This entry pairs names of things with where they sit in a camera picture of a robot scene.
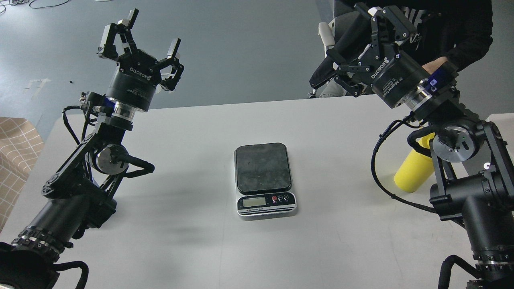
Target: digital kitchen scale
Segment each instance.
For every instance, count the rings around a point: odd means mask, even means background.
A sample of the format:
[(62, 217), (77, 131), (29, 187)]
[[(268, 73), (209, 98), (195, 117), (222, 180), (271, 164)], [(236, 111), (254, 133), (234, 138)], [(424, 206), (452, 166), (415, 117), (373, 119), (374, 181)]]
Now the digital kitchen scale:
[(235, 150), (234, 161), (240, 216), (285, 214), (296, 209), (285, 145), (242, 146)]

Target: beige checkered fabric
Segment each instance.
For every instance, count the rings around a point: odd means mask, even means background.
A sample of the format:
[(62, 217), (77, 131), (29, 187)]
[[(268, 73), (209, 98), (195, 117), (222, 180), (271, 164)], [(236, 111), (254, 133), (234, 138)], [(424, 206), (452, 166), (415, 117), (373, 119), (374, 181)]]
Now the beige checkered fabric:
[(28, 120), (0, 117), (0, 231), (43, 146)]

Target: table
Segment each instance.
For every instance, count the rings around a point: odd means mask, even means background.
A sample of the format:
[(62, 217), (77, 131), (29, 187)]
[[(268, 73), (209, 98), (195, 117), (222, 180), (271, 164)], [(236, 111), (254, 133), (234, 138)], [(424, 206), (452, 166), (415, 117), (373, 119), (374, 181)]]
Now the table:
[[(370, 173), (378, 135), (408, 112), (361, 96), (138, 113), (123, 144), (155, 172), (125, 179), (117, 212), (72, 240), (60, 262), (85, 261), (86, 288), (436, 288), (447, 256), (474, 263), (466, 232), (390, 199)], [(70, 119), (81, 127), (80, 116)], [(393, 187), (410, 132), (384, 143), (377, 172), (398, 195), (429, 205), (433, 176), (412, 194)], [(269, 142), (287, 146), (298, 211), (244, 221), (233, 153)], [(44, 206), (42, 185), (74, 147), (58, 121), (0, 241), (11, 242)], [(79, 274), (64, 272), (55, 288), (74, 287)], [(451, 286), (469, 279), (456, 268)]]

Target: yellow bottle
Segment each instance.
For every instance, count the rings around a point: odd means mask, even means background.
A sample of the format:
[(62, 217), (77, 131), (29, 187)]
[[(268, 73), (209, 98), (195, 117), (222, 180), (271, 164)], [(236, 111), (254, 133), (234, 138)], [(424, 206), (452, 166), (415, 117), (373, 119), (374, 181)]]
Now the yellow bottle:
[[(418, 142), (426, 148), (430, 148), (429, 141), (434, 138), (431, 133), (422, 137)], [(432, 159), (412, 150), (403, 161), (400, 168), (394, 175), (394, 183), (405, 192), (415, 192), (434, 173)]]

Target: gray pants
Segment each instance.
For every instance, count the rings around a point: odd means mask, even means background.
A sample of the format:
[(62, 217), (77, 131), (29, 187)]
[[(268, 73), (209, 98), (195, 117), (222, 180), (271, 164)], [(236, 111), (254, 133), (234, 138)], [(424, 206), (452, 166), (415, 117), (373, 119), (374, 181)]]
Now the gray pants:
[(331, 79), (327, 84), (325, 89), (321, 92), (321, 97), (337, 97), (337, 96), (346, 96), (348, 92), (344, 90), (344, 88), (337, 84), (334, 79)]
[[(370, 86), (366, 86), (362, 94), (374, 94), (373, 90)], [(350, 96), (351, 94), (347, 92), (341, 85), (337, 84), (333, 79), (330, 80), (325, 89), (321, 92), (320, 98), (322, 97), (337, 97), (337, 96)]]

